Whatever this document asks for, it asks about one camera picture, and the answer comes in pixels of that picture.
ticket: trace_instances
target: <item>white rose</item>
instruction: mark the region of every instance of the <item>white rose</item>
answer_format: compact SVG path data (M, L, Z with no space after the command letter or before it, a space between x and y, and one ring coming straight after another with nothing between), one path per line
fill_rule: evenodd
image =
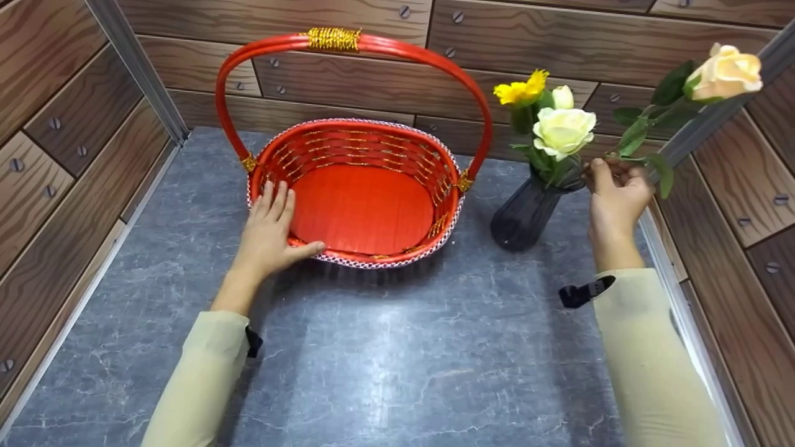
M574 95L568 85L561 85L552 90L552 97L555 99L556 109L573 109Z
M762 62L758 57L720 44L714 44L709 55L684 84L688 98L712 103L762 88Z
M594 139L591 130L595 125L595 113L581 109L543 108L538 112L538 122L533 126L536 135L533 145L560 161L576 154Z

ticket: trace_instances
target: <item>artificial flower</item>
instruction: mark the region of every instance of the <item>artificial flower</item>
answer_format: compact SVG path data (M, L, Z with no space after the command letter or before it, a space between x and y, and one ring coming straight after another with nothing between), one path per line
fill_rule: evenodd
M552 90L552 97L555 100L556 109L573 109L574 95L568 85L561 85Z
M527 82L512 82L494 86L494 95L499 98L499 103L502 105L529 106L535 103L544 91L547 76L549 76L549 72L546 70L536 70L530 75Z
M591 132L596 126L596 114L581 109L543 108L533 126L536 138L533 145L543 150L555 161L576 154L594 139Z
M714 44L707 59L688 77L684 93L702 103L714 103L762 88L762 62L731 45Z

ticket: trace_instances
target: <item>black cuff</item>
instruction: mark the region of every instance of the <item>black cuff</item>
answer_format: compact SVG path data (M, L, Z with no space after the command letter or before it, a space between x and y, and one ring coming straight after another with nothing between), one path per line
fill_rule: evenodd
M257 354L259 353L259 348L262 347L264 343L262 341L262 337L260 337L256 332L252 331L251 328L246 326L246 340L249 342L249 351L246 354L246 357L249 359L256 359Z
M608 275L594 282L589 282L585 286L565 286L558 290L557 294L560 296L563 307L566 309L578 309L604 293L614 282L615 276Z

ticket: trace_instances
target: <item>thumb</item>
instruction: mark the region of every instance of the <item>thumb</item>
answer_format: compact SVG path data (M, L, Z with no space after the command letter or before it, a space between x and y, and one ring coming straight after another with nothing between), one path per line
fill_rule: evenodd
M593 173L595 192L597 194L615 187L613 173L610 171L610 166L603 159L595 158L591 161L591 172Z
M287 250L287 255L290 257L290 262L297 262L302 259L311 258L312 256L319 255L326 249L326 244L322 242L312 242L301 247L290 247Z

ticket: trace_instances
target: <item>basket handle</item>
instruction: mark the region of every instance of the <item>basket handle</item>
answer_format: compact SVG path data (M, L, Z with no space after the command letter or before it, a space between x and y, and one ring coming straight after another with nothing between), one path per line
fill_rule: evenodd
M243 145L229 115L226 97L227 77L235 67L253 57L301 49L332 52L365 51L399 56L439 68L461 82L477 100L480 111L483 113L484 123L483 136L480 138L475 157L459 178L458 187L462 192L466 192L471 187L480 166L483 164L483 160L488 154L492 133L491 111L486 101L486 96L480 91L478 84L458 65L432 51L386 37L361 34L361 30L342 28L312 28L308 33L287 34L252 42L233 52L223 62L218 73L218 79L215 82L215 108L218 111L221 127L227 134L246 171L252 172L257 162Z

